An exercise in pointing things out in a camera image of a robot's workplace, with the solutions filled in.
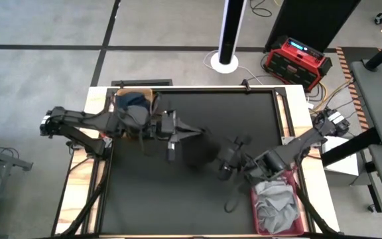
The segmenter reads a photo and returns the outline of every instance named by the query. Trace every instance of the wooden table frame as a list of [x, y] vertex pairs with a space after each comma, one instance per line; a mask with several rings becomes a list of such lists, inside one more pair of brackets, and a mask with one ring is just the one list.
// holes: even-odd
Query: wooden table frame
[[[109, 88], [116, 89], [117, 87], [91, 87], [88, 91], [88, 97], [86, 100], [84, 111], [91, 114], [96, 114], [103, 109], [107, 90]], [[149, 88], [233, 88], [243, 89], [244, 86], [152, 86]], [[299, 136], [312, 127], [312, 121], [310, 114], [306, 106], [306, 97], [302, 86], [252, 86], [252, 88], [282, 88], [285, 89], [284, 96], [277, 94], [278, 109], [281, 115], [281, 124], [283, 127], [283, 136]], [[98, 138], [99, 132], [91, 129], [81, 129], [84, 133], [92, 138]], [[312, 149], [309, 156], [302, 162], [301, 172], [302, 174], [296, 174], [296, 180], [304, 180], [306, 195], [310, 199], [313, 207], [318, 211], [319, 215], [327, 222], [327, 224], [335, 231], [339, 231], [336, 213], [326, 176], [324, 172], [324, 166], [319, 158], [319, 150]], [[81, 149], [75, 151], [72, 158], [69, 169], [77, 165], [86, 159], [86, 152]], [[60, 199], [60, 204], [56, 213], [56, 219], [52, 229], [52, 235], [59, 234], [69, 227], [71, 222], [77, 217], [82, 207], [86, 204], [92, 191], [101, 179], [105, 161], [98, 161], [97, 159], [89, 158], [79, 167], [75, 168], [72, 172], [68, 173]], [[77, 231], [76, 234], [93, 233], [97, 224], [97, 213], [99, 210], [99, 199], [94, 203], [91, 212], [84, 224], [88, 226], [83, 227]], [[306, 212], [300, 205], [300, 213], [302, 215], [305, 232], [321, 232], [317, 225], [313, 224], [313, 221], [308, 222]], [[101, 237], [107, 236], [111, 238], [132, 238], [132, 237], [187, 237], [196, 235], [100, 235]], [[205, 235], [206, 237], [216, 237], [225, 235]], [[252, 235], [234, 235], [245, 237], [260, 236], [257, 234]]]

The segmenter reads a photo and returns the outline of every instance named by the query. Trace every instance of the gray carpet floor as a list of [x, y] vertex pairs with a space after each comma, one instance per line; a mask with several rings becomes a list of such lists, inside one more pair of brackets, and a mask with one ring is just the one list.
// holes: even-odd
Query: gray carpet floor
[[[110, 45], [216, 46], [222, 24], [222, 0], [122, 0]], [[102, 43], [114, 0], [0, 1], [0, 44]], [[264, 46], [279, 7], [267, 0], [271, 18], [255, 16], [247, 6], [239, 46]], [[381, 26], [373, 17], [382, 1], [362, 1], [330, 47], [382, 47]], [[39, 136], [47, 110], [64, 106], [82, 110], [99, 52], [96, 50], [0, 50], [0, 146], [15, 147], [34, 163], [32, 171], [15, 169], [0, 202], [0, 234], [14, 238], [49, 236], [70, 158], [66, 139]], [[108, 52], [98, 86], [112, 80], [171, 78], [174, 85], [236, 85], [248, 72], [220, 75], [206, 68], [207, 52]], [[238, 52], [240, 65], [256, 75], [261, 53]], [[336, 54], [322, 80], [331, 92], [344, 82]], [[264, 84], [280, 84], [260, 77]], [[341, 91], [330, 106], [350, 101]], [[352, 104], [340, 108], [344, 116]], [[351, 132], [361, 132], [357, 118]], [[371, 214], [367, 187], [331, 187], [340, 228], [346, 234], [382, 237], [382, 214]]]

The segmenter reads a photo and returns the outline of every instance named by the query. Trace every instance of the red power station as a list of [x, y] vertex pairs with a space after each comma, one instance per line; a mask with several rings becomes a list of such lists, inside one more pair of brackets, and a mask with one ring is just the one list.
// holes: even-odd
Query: red power station
[[285, 84], [301, 84], [310, 92], [331, 68], [329, 57], [289, 37], [273, 45], [263, 68]]

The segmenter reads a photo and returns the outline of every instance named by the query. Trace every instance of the white cable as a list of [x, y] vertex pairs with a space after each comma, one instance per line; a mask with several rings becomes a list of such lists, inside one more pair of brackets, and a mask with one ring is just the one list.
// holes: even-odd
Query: white cable
[[[213, 51], [207, 53], [207, 55], [206, 55], [206, 56], [204, 57], [204, 59], [203, 59], [203, 64], [204, 64], [204, 66], [207, 66], [208, 68], [214, 70], [213, 67], [209, 66], [209, 65], [206, 63], [206, 59], [207, 59], [207, 57], [208, 57], [211, 53], [213, 53], [213, 52], [217, 52], [217, 51], [218, 51], [218, 50], [213, 50]], [[238, 67], [240, 67], [240, 68], [245, 69], [246, 71], [248, 71], [248, 73], [250, 73], [250, 75], [252, 75], [252, 77], [253, 77], [254, 79], [256, 79], [261, 85], [263, 85], [263, 83], [258, 79], [258, 77], [256, 77], [253, 73], [251, 73], [251, 71], [250, 71], [249, 69], [247, 69], [247, 68], [244, 67], [244, 66], [238, 66]]]

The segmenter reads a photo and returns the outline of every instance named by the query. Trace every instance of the gray cloth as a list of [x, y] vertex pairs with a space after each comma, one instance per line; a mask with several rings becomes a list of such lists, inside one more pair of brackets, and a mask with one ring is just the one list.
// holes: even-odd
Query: gray cloth
[[292, 186], [283, 180], [261, 182], [255, 187], [258, 225], [261, 230], [277, 234], [288, 230], [300, 216]]

